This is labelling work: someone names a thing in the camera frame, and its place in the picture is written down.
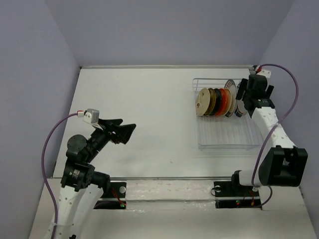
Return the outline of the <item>green rimmed plate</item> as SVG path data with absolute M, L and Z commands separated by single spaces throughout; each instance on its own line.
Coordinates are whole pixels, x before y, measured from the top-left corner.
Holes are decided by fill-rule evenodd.
M 236 100 L 236 104 L 235 115 L 241 118 L 247 113 L 247 110 L 245 109 L 244 102 L 242 100 Z
M 237 87 L 235 82 L 232 79 L 226 81 L 224 85 L 224 90 L 226 91 L 226 95 L 229 99 L 235 101 L 237 96 Z

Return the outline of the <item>cream plate with black patch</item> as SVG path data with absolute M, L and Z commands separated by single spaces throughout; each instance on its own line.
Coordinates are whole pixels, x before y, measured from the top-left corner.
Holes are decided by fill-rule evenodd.
M 226 96 L 227 96 L 227 103 L 226 103 L 226 108 L 225 108 L 222 116 L 231 117 L 232 114 L 234 113 L 234 107 L 235 107 L 236 100 L 233 97 L 233 94 L 230 90 L 226 89 L 225 91 L 226 91 Z

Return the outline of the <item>orange plate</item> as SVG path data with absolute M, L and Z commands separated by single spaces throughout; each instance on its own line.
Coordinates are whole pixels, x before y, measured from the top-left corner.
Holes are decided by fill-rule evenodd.
M 221 100 L 219 110 L 216 114 L 216 116 L 218 116 L 218 117 L 222 116 L 222 114 L 226 108 L 226 103 L 227 103 L 226 91 L 224 90 L 224 88 L 220 88 L 219 90 L 221 91 L 222 100 Z

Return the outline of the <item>yellow brown patterned plate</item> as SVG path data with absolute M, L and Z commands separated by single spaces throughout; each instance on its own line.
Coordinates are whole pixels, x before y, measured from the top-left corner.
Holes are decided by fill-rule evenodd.
M 210 95 L 210 101 L 208 109 L 205 113 L 205 116 L 212 116 L 215 114 L 215 107 L 216 107 L 216 92 L 213 88 L 209 88 L 209 95 Z

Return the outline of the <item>cream plate with red dot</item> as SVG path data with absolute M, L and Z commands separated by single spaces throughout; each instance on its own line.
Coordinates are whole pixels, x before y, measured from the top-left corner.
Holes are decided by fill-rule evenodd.
M 195 101 L 196 114 L 198 116 L 203 116 L 207 112 L 209 105 L 210 105 L 210 91 L 208 88 L 203 88 L 198 93 L 196 101 Z

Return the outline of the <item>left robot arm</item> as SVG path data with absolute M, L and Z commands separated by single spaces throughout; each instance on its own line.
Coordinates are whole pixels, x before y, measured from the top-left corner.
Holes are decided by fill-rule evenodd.
M 109 192 L 116 198 L 120 209 L 126 207 L 126 202 L 111 186 L 110 175 L 96 171 L 91 162 L 108 142 L 126 144 L 136 124 L 122 124 L 122 119 L 84 117 L 83 120 L 95 130 L 89 138 L 80 134 L 69 138 L 57 199 L 48 181 L 44 182 L 54 206 L 54 214 L 44 236 L 46 239 L 80 238 L 89 214 L 98 205 L 98 200 Z

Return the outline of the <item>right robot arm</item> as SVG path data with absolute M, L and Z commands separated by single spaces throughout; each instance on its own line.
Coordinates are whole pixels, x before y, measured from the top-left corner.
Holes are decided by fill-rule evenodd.
M 253 168 L 232 175 L 229 189 L 234 195 L 243 194 L 248 186 L 298 187 L 301 183 L 308 153 L 298 148 L 282 127 L 270 99 L 273 88 L 265 76 L 258 74 L 240 82 L 236 98 L 258 127 L 263 144 Z

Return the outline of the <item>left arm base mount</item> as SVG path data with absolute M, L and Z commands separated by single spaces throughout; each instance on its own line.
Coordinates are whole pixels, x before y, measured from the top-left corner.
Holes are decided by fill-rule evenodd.
M 124 181 L 111 181 L 110 189 L 103 193 L 94 206 L 95 210 L 125 210 L 127 183 Z

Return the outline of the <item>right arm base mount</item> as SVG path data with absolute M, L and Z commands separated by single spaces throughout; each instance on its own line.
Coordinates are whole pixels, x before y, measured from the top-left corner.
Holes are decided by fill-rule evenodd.
M 217 209 L 262 208 L 259 192 L 239 184 L 239 171 L 228 181 L 214 181 L 210 191 Z

